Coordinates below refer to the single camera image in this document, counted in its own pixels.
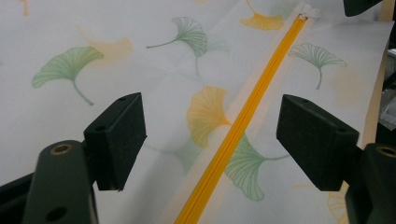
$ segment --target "clamp jaw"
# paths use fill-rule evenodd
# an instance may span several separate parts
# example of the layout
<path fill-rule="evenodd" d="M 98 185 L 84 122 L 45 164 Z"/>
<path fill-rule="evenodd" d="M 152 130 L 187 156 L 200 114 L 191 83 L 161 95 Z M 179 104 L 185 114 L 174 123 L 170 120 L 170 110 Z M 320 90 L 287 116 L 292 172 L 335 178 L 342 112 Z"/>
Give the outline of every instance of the clamp jaw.
<path fill-rule="evenodd" d="M 344 0 L 344 11 L 348 17 L 357 16 L 381 1 L 382 0 Z"/>
<path fill-rule="evenodd" d="M 33 174 L 0 187 L 0 220 L 98 223 L 92 184 L 123 190 L 147 137 L 141 94 L 115 101 L 84 136 L 46 147 Z"/>
<path fill-rule="evenodd" d="M 312 102 L 284 95 L 276 138 L 322 191 L 348 185 L 351 224 L 396 221 L 396 148 L 356 147 L 359 133 Z"/>

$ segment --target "zipper tape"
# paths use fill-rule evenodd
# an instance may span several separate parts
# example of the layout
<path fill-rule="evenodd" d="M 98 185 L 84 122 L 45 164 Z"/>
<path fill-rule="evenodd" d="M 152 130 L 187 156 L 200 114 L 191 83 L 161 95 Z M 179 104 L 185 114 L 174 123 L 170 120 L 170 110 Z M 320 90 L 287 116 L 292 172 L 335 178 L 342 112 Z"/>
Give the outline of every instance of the zipper tape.
<path fill-rule="evenodd" d="M 230 161 L 245 129 L 252 119 L 257 106 L 271 83 L 277 68 L 281 65 L 291 44 L 300 33 L 307 21 L 306 14 L 300 14 L 286 33 L 267 66 L 265 67 L 259 81 L 247 98 L 241 112 L 236 118 L 233 126 L 221 143 L 218 152 L 209 163 L 204 174 L 193 190 L 190 198 L 177 217 L 175 223 L 197 223 L 205 209 L 210 196 L 219 182 L 228 162 Z"/>

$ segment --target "leaf stem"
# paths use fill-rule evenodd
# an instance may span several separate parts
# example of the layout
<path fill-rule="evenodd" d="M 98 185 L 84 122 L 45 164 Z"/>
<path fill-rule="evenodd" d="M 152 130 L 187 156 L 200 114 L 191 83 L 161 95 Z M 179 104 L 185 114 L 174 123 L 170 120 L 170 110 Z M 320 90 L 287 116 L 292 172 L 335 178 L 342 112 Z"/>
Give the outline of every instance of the leaf stem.
<path fill-rule="evenodd" d="M 286 155 L 286 156 L 275 157 L 275 158 L 266 158 L 266 157 L 264 157 L 264 159 L 265 159 L 266 161 L 279 161 L 279 160 L 285 159 L 285 158 L 287 158 L 287 157 L 289 157 L 289 156 L 290 156 L 290 155 Z"/>
<path fill-rule="evenodd" d="M 27 0 L 23 0 L 23 16 L 29 15 L 29 4 Z"/>
<path fill-rule="evenodd" d="M 78 89 L 77 85 L 76 85 L 76 81 L 72 80 L 73 82 L 73 87 L 75 88 L 75 90 L 77 91 L 77 93 L 79 94 L 79 96 L 81 96 L 82 99 L 84 99 L 85 102 L 87 102 L 88 105 L 93 105 L 93 102 L 91 102 L 84 94 L 82 94 L 82 92 Z"/>
<path fill-rule="evenodd" d="M 147 46 L 147 47 L 146 47 L 146 49 L 157 48 L 157 47 L 160 47 L 160 46 L 164 46 L 164 45 L 167 45 L 167 44 L 173 43 L 173 42 L 175 42 L 175 41 L 176 41 L 176 40 L 174 39 L 174 40 L 172 40 L 172 41 L 169 41 L 169 42 L 167 42 L 167 43 L 164 43 L 164 44 L 161 44 L 161 45 Z"/>
<path fill-rule="evenodd" d="M 251 4 L 250 4 L 250 2 L 247 0 L 247 5 L 248 5 L 248 7 L 250 8 L 250 10 L 253 12 L 253 13 L 256 13 L 256 11 L 253 9 L 253 7 L 251 6 Z"/>
<path fill-rule="evenodd" d="M 321 73 L 321 69 L 319 68 L 319 84 L 317 85 L 317 90 L 320 88 L 321 78 L 322 78 L 322 73 Z"/>

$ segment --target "white fabric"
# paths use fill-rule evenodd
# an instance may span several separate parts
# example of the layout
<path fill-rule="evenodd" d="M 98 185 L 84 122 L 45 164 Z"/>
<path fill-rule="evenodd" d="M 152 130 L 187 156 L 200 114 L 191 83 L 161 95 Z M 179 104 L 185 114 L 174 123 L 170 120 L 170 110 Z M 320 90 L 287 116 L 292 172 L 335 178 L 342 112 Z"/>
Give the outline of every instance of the white fabric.
<path fill-rule="evenodd" d="M 188 178 L 199 178 L 195 174 L 205 170 L 229 130 L 227 125 L 220 126 L 209 136 L 208 148 L 196 146 L 186 119 L 191 97 L 207 86 L 226 90 L 224 111 L 233 122 L 272 55 L 274 43 L 287 32 L 299 3 L 249 2 L 257 13 L 281 15 L 283 28 L 264 31 L 242 24 L 240 20 L 252 17 L 253 12 L 247 1 L 237 0 L 42 0 L 28 2 L 27 16 L 22 15 L 21 1 L 2 1 L 0 185 L 32 173 L 39 152 L 46 146 L 66 139 L 82 141 L 83 130 L 113 101 L 140 91 L 148 139 L 125 190 L 96 192 L 99 220 L 155 223 L 176 217 L 179 210 L 170 204 L 181 207 L 180 202 L 187 200 L 188 188 L 194 183 Z M 392 22 L 374 21 L 374 9 L 347 18 L 341 0 L 307 2 L 320 9 L 321 17 L 302 30 L 293 46 L 309 43 L 321 47 L 343 60 L 346 67 L 323 66 L 321 86 L 316 90 L 318 69 L 301 58 L 285 57 L 246 131 L 250 144 L 267 158 L 287 155 L 275 138 L 283 93 L 304 97 L 360 133 L 364 130 L 392 26 Z M 147 48 L 173 40 L 177 26 L 172 19 L 183 17 L 201 24 L 208 42 L 217 41 L 218 48 L 200 57 L 182 41 Z M 129 41 L 132 52 L 122 51 L 127 44 L 121 49 L 114 47 L 123 38 Z M 55 56 L 98 43 L 112 43 L 116 56 L 105 54 L 109 61 L 87 64 L 76 78 L 79 90 L 93 105 L 87 104 L 67 79 L 32 86 L 34 76 Z M 183 159 L 197 161 L 190 170 L 175 154 L 184 147 L 195 152 Z M 224 175 L 201 222 L 337 223 L 338 213 L 345 213 L 345 209 L 329 209 L 329 193 L 310 185 L 292 158 L 266 161 L 258 174 L 263 199 L 252 201 Z"/>

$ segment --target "ginkgo leaf print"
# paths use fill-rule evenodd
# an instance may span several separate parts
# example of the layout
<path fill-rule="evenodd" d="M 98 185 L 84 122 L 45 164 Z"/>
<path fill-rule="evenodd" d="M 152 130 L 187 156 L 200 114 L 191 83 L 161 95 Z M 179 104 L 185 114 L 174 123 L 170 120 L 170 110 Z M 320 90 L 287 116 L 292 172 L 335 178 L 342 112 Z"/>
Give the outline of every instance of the ginkgo leaf print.
<path fill-rule="evenodd" d="M 320 88 L 322 80 L 321 68 L 325 65 L 335 64 L 341 67 L 347 67 L 346 62 L 335 57 L 329 51 L 324 48 L 304 43 L 302 45 L 293 46 L 288 54 L 290 57 L 297 57 L 312 63 L 319 70 L 319 82 L 317 85 L 317 90 Z"/>
<path fill-rule="evenodd" d="M 278 161 L 289 156 L 265 158 L 249 143 L 248 137 L 244 134 L 225 169 L 225 174 L 244 192 L 245 196 L 256 202 L 261 201 L 264 193 L 257 183 L 260 166 L 265 161 Z"/>
<path fill-rule="evenodd" d="M 191 98 L 187 122 L 192 140 L 199 147 L 207 147 L 208 137 L 220 125 L 230 125 L 223 110 L 223 98 L 227 91 L 216 87 L 204 87 Z"/>
<path fill-rule="evenodd" d="M 85 65 L 94 60 L 103 59 L 103 57 L 103 53 L 91 47 L 70 49 L 61 55 L 55 56 L 44 65 L 40 72 L 33 77 L 32 86 L 39 88 L 50 80 L 68 79 L 73 83 L 73 87 L 85 102 L 93 105 L 78 89 L 76 77 Z"/>
<path fill-rule="evenodd" d="M 256 12 L 250 2 L 247 0 L 247 5 L 253 12 L 253 16 L 249 19 L 240 20 L 242 24 L 260 30 L 279 30 L 283 27 L 283 18 L 280 15 L 274 17 L 266 17 Z"/>
<path fill-rule="evenodd" d="M 89 66 L 105 66 L 117 60 L 126 58 L 134 51 L 131 40 L 127 37 L 116 42 L 103 42 L 89 38 L 81 27 L 77 27 L 79 33 L 86 39 L 90 46 L 104 54 L 104 59 L 90 63 Z"/>
<path fill-rule="evenodd" d="M 338 224 L 348 224 L 347 205 L 345 197 L 347 194 L 348 184 L 343 183 L 340 191 L 329 192 L 327 204 L 332 215 L 337 219 Z"/>
<path fill-rule="evenodd" d="M 148 49 L 164 46 L 175 41 L 182 41 L 190 46 L 196 57 L 201 57 L 206 53 L 207 38 L 202 26 L 197 21 L 189 17 L 174 18 L 172 22 L 177 26 L 177 36 L 167 43 L 147 46 Z"/>

